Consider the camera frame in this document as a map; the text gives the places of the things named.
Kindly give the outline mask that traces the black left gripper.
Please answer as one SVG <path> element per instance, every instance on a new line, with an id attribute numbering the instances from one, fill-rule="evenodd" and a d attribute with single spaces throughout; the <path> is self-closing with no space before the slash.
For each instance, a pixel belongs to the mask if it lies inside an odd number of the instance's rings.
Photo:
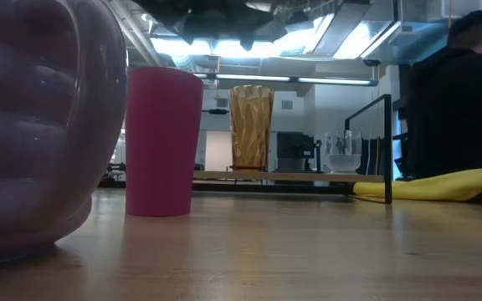
<path id="1" fill-rule="evenodd" d="M 257 41 L 287 34 L 285 20 L 251 8 L 248 0 L 132 0 L 157 22 L 191 44 L 197 38 L 236 40 L 249 51 Z"/>

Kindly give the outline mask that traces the amber faceted glass tumbler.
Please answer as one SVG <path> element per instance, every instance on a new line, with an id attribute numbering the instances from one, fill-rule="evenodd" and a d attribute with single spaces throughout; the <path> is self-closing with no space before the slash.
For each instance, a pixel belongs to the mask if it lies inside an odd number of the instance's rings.
<path id="1" fill-rule="evenodd" d="M 274 91 L 263 85 L 240 85 L 228 92 L 234 171 L 266 171 Z"/>

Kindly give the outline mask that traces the pink plastic cup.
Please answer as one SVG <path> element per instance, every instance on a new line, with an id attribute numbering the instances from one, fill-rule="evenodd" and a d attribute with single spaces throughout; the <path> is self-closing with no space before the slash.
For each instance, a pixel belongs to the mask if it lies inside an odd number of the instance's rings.
<path id="1" fill-rule="evenodd" d="M 187 215 L 203 107 L 203 82 L 179 69 L 142 67 L 129 76 L 126 213 Z"/>

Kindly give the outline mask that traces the long ceiling tube lamp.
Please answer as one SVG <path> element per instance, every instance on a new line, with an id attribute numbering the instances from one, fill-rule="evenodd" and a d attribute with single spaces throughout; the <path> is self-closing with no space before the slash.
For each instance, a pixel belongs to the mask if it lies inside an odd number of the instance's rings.
<path id="1" fill-rule="evenodd" d="M 377 86 L 379 81 L 375 79 L 342 79 L 342 78 L 311 78 L 311 77 L 290 77 L 271 75 L 246 75 L 246 74 L 215 74 L 215 73 L 193 73 L 200 79 L 210 80 L 246 80 L 246 81 L 268 81 L 291 84 L 326 84 L 326 85 L 347 85 L 347 86 Z"/>

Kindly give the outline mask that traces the black machine in background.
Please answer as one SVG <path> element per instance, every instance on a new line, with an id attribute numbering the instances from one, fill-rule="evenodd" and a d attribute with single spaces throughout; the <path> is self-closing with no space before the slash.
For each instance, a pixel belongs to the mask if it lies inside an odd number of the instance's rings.
<path id="1" fill-rule="evenodd" d="M 310 159 L 315 156 L 312 135 L 301 132 L 277 133 L 277 171 L 311 171 Z"/>

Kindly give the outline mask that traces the clear glass on rack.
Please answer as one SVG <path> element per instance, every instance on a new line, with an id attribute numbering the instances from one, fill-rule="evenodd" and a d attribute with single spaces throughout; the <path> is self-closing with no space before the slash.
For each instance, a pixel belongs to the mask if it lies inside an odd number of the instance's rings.
<path id="1" fill-rule="evenodd" d="M 362 135 L 344 130 L 326 134 L 326 160 L 331 173 L 356 173 L 362 163 Z"/>

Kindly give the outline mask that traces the purple ribbed plastic cup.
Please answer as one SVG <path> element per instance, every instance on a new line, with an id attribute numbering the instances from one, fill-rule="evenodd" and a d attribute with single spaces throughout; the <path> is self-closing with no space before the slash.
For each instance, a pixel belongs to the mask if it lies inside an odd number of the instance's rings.
<path id="1" fill-rule="evenodd" d="M 43 253 L 85 222 L 127 80 L 105 0 L 0 0 L 0 261 Z"/>

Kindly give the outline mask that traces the white ceiling unit box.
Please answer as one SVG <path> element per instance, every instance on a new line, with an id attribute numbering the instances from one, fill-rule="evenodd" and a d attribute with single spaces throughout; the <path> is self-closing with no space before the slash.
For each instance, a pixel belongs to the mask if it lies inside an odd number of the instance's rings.
<path id="1" fill-rule="evenodd" d="M 482 0 L 427 0 L 426 20 L 437 22 L 462 18 L 478 10 L 482 10 Z"/>

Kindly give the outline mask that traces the person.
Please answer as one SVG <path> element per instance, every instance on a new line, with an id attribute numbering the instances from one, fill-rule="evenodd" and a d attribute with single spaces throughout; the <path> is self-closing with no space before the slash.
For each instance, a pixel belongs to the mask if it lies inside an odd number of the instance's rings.
<path id="1" fill-rule="evenodd" d="M 411 88 L 412 176 L 482 169 L 482 11 L 454 22 L 445 46 L 413 66 Z"/>

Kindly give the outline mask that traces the yellow cloth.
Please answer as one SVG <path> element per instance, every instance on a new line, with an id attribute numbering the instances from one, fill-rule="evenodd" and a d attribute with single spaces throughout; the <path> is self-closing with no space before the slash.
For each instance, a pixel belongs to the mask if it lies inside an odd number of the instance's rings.
<path id="1" fill-rule="evenodd" d="M 393 181 L 392 199 L 466 202 L 482 194 L 482 169 L 417 179 Z"/>

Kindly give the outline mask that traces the wooden shelf with black frame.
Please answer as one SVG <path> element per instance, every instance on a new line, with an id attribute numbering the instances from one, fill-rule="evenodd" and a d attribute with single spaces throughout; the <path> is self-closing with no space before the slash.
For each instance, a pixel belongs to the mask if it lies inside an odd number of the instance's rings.
<path id="1" fill-rule="evenodd" d="M 384 103 L 384 143 L 386 157 L 383 160 L 385 173 L 382 176 L 369 176 L 352 173 L 321 173 L 321 172 L 262 172 L 262 171 L 194 171 L 194 180 L 233 179 L 233 180 L 271 180 L 271 181 L 323 181 L 323 182 L 373 182 L 383 183 L 383 203 L 392 204 L 392 96 L 383 94 L 368 105 L 359 109 L 345 120 L 345 128 L 350 129 L 350 122 L 364 111 L 378 103 Z"/>

